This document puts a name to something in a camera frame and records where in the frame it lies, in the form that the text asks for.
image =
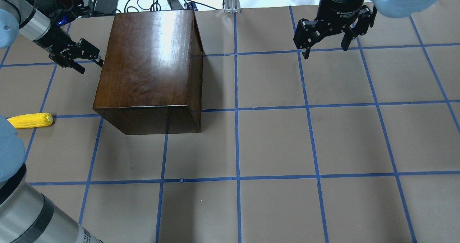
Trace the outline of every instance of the wooden box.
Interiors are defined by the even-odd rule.
[[[194,11],[117,14],[93,109],[125,134],[199,133],[202,64]]]

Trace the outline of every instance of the corn cob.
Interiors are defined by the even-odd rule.
[[[37,113],[28,115],[18,115],[8,118],[10,124],[16,129],[35,128],[48,126],[53,123],[53,117],[49,113]]]

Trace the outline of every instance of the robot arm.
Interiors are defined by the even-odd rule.
[[[365,35],[373,27],[377,9],[387,17],[408,17],[413,12],[421,12],[437,0],[371,0],[371,11],[363,5],[364,0],[320,0],[315,20],[300,19],[294,34],[294,43],[302,49],[308,59],[310,49],[330,35],[345,33],[341,47],[348,50],[350,43],[358,35]]]
[[[56,23],[25,0],[0,0],[0,48],[10,46],[18,32],[49,52],[59,66],[84,73],[85,68],[74,59],[82,58],[102,66],[99,49],[88,41],[72,41]]]

